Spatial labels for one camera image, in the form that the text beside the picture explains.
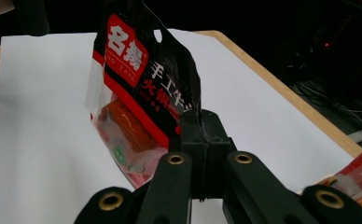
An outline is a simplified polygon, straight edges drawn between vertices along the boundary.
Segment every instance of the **packaged food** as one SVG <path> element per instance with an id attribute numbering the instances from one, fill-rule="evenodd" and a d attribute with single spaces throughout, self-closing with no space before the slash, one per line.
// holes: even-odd
<path id="1" fill-rule="evenodd" d="M 154 174 L 180 116 L 201 113 L 201 84 L 189 51 L 141 0 L 102 0 L 85 106 L 135 188 Z"/>

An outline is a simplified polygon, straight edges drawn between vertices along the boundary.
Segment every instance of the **table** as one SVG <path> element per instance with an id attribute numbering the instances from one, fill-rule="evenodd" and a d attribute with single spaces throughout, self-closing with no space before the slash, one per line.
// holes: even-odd
<path id="1" fill-rule="evenodd" d="M 239 150 L 293 191 L 362 148 L 217 31 L 170 30 L 191 52 L 202 108 Z M 132 189 L 83 108 L 95 34 L 6 36 L 0 48 L 0 223 L 72 223 L 90 196 Z M 192 223 L 225 223 L 220 200 L 193 202 Z"/>

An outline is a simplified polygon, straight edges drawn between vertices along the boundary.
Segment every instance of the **brass screw insert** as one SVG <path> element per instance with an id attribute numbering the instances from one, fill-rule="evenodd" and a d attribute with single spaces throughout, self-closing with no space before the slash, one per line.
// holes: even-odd
<path id="1" fill-rule="evenodd" d="M 114 210 L 123 203 L 123 196 L 118 192 L 112 191 L 106 193 L 99 201 L 99 207 L 103 211 Z"/>

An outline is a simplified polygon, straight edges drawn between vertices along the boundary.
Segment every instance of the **red chinese characters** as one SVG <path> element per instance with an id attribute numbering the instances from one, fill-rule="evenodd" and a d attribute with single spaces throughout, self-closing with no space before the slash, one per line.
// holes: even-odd
<path id="1" fill-rule="evenodd" d="M 107 26 L 105 63 L 135 87 L 147 60 L 147 50 L 135 38 L 134 30 L 117 15 L 111 15 Z"/>

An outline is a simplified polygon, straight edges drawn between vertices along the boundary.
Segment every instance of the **cable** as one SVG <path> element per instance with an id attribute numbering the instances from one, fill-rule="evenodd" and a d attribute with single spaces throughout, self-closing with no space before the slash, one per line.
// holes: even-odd
<path id="1" fill-rule="evenodd" d="M 353 118 L 357 119 L 361 124 L 362 124 L 362 118 L 360 116 L 358 116 L 356 113 L 362 113 L 362 110 L 353 110 L 353 109 L 349 109 L 347 108 L 345 105 L 341 105 L 340 103 L 329 103 L 328 97 L 326 95 L 324 95 L 322 92 L 315 90 L 312 87 L 309 87 L 307 85 L 305 85 L 304 83 L 302 83 L 301 81 L 298 83 L 298 86 L 301 86 L 302 88 L 314 93 L 317 96 L 320 96 L 321 98 L 325 99 L 326 104 L 321 104 L 321 106 L 326 106 L 326 107 L 335 107 L 336 109 L 343 111 L 343 112 L 347 112 L 350 115 L 352 115 Z M 306 93 L 306 91 L 303 91 L 302 89 L 299 89 L 302 93 L 304 93 L 304 96 L 307 97 L 309 100 L 312 99 L 311 95 Z"/>

